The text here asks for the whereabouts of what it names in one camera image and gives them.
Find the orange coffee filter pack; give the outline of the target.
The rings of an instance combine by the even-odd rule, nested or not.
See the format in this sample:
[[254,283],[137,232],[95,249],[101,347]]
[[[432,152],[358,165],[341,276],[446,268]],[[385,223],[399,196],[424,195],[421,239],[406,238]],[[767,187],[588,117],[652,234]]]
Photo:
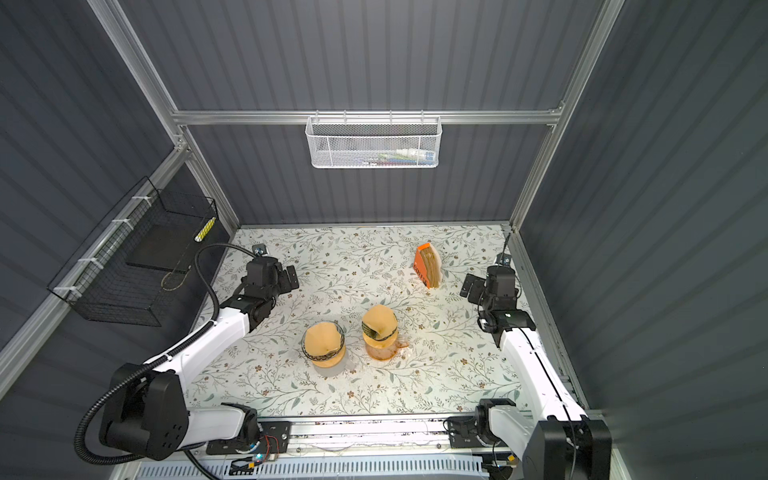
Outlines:
[[420,245],[415,253],[413,268],[417,276],[428,289],[438,288],[441,284],[441,258],[431,243]]

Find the grey clear glass dripper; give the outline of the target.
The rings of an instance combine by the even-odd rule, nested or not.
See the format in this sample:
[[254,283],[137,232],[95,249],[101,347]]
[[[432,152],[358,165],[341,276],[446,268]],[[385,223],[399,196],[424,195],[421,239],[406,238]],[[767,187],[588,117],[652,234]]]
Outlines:
[[337,358],[344,356],[345,348],[345,333],[335,322],[319,322],[309,327],[301,341],[302,353],[316,366],[335,365]]

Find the green glass dripper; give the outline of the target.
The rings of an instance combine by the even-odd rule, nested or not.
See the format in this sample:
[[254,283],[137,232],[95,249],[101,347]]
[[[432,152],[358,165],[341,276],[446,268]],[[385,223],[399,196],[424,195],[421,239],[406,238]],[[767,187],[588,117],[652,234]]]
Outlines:
[[375,342],[383,342],[398,331],[398,327],[394,327],[389,333],[380,333],[364,322],[361,323],[361,328],[364,336]]

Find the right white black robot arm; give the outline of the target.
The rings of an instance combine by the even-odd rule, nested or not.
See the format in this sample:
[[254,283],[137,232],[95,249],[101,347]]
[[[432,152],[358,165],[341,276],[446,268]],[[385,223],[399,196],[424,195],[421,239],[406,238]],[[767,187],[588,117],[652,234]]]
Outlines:
[[589,417],[557,375],[533,318],[517,306],[516,272],[491,265],[485,277],[468,274],[460,295],[478,308],[479,328],[512,362],[532,415],[527,418],[512,400],[482,399],[474,416],[478,437],[510,449],[517,459],[513,479],[608,479],[608,426]]

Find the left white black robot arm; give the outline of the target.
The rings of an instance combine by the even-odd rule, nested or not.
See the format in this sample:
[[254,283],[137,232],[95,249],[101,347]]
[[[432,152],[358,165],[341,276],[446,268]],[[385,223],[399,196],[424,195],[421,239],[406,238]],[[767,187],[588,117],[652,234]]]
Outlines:
[[233,295],[206,322],[166,352],[115,372],[99,429],[102,445],[153,460],[210,441],[257,445],[261,429],[255,409],[234,403],[192,408],[184,392],[227,348],[254,331],[280,295],[299,287],[296,270],[260,256],[246,265]]

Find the yellow marker pen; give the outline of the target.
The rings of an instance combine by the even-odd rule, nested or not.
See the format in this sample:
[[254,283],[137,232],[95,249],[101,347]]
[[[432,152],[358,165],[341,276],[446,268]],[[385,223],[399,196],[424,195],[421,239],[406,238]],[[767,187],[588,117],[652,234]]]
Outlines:
[[194,237],[194,241],[196,243],[202,243],[209,232],[213,229],[217,222],[217,218],[215,216],[211,217],[197,232],[197,234]]

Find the black flat pad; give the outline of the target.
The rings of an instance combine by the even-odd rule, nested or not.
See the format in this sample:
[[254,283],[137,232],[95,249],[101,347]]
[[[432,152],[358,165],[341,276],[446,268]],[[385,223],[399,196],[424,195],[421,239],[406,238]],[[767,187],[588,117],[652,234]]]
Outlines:
[[186,273],[201,246],[194,241],[196,234],[193,226],[153,225],[129,252],[126,264],[166,273]]

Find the items in white basket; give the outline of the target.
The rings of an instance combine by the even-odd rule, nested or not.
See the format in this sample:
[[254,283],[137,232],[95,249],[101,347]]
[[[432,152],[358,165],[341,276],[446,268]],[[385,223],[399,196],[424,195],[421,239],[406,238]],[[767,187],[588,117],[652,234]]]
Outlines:
[[370,166],[433,167],[438,164],[438,158],[433,150],[407,148],[369,152],[366,156],[356,159],[356,162]]

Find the white perforated vent strip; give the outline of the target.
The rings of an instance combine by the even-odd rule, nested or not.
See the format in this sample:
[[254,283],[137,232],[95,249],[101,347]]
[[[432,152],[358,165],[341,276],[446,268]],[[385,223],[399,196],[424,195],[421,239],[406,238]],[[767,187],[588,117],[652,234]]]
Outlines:
[[203,460],[219,479],[487,479],[472,455],[281,458],[257,465],[245,460]]

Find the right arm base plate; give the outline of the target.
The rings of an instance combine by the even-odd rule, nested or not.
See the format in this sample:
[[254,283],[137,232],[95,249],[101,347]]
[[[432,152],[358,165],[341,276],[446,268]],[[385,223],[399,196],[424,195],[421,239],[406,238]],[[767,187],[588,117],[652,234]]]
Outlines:
[[481,434],[472,416],[449,416],[443,420],[442,426],[454,449],[507,447],[502,440]]

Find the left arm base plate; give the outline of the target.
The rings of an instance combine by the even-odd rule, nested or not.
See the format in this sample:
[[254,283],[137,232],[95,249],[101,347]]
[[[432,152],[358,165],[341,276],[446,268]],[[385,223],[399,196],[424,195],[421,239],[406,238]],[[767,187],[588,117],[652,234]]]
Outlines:
[[292,423],[267,421],[259,423],[260,435],[256,440],[214,440],[207,444],[207,455],[279,455],[287,451]]

